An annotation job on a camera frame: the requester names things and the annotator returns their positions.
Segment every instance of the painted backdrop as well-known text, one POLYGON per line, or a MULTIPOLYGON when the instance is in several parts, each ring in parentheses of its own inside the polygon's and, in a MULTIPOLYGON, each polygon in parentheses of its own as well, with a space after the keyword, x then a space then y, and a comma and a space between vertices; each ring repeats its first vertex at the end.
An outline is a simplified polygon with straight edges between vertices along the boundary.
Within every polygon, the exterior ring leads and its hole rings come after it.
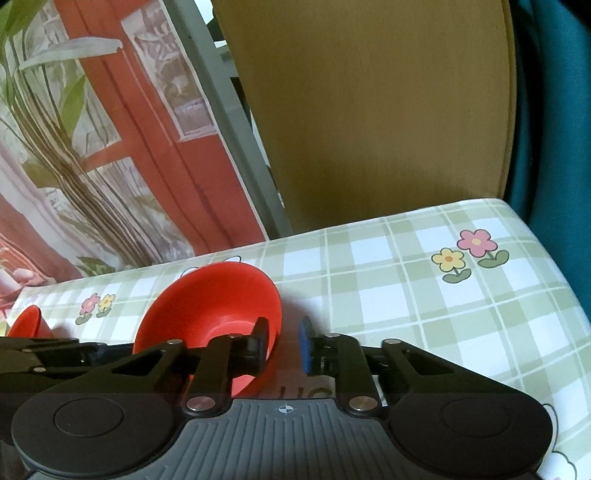
POLYGON ((159 0, 0 11, 0 316, 25 286, 265 239, 159 0))

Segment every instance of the metal screw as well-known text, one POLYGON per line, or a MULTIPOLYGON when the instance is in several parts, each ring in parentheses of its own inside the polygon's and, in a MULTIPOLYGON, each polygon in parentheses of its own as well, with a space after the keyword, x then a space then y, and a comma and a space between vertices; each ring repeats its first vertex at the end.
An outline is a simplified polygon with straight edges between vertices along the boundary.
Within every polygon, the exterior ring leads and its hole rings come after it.
POLYGON ((210 397, 193 397, 187 400, 187 408, 193 411, 207 411, 216 406, 216 401, 210 397))
POLYGON ((355 411, 370 411, 378 406, 378 401, 372 397, 353 397, 349 400, 349 407, 355 411))

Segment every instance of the table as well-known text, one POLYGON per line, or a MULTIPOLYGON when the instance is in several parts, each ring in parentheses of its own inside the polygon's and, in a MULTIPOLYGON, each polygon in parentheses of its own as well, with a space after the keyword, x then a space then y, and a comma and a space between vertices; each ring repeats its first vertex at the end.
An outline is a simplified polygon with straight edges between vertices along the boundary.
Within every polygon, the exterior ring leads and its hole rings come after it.
POLYGON ((400 338, 545 404, 555 439, 540 475, 591 478, 591 326, 554 261, 501 200, 26 288, 7 321, 36 304, 58 335, 131 342, 150 304, 183 272, 226 260, 262 269, 279 289, 286 353, 275 359, 272 388, 286 387, 280 395, 330 394, 325 379, 305 380, 299 371, 294 334, 304 314, 320 332, 352 335, 363 345, 400 338))

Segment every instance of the yellow flower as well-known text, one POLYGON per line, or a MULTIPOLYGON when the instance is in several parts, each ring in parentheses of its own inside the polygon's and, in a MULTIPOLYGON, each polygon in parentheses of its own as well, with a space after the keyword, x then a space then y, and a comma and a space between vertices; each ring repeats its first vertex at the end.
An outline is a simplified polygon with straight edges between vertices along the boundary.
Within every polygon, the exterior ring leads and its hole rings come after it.
POLYGON ((113 305, 113 301, 115 300, 115 295, 105 295, 101 301, 97 304, 99 306, 99 310, 103 311, 108 309, 111 305, 113 305))
POLYGON ((462 260, 463 252, 452 251, 449 248, 442 248, 441 253, 431 257, 431 261, 437 265, 442 272, 451 272, 454 268, 462 269, 466 263, 462 260))

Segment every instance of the gray metal frame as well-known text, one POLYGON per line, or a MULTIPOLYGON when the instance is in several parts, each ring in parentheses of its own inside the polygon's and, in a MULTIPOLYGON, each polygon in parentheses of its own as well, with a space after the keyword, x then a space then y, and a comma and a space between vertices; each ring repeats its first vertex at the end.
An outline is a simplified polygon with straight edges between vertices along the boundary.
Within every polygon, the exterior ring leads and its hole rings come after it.
POLYGON ((270 239, 293 234, 269 169, 222 59, 193 0, 163 0, 220 132, 270 239))

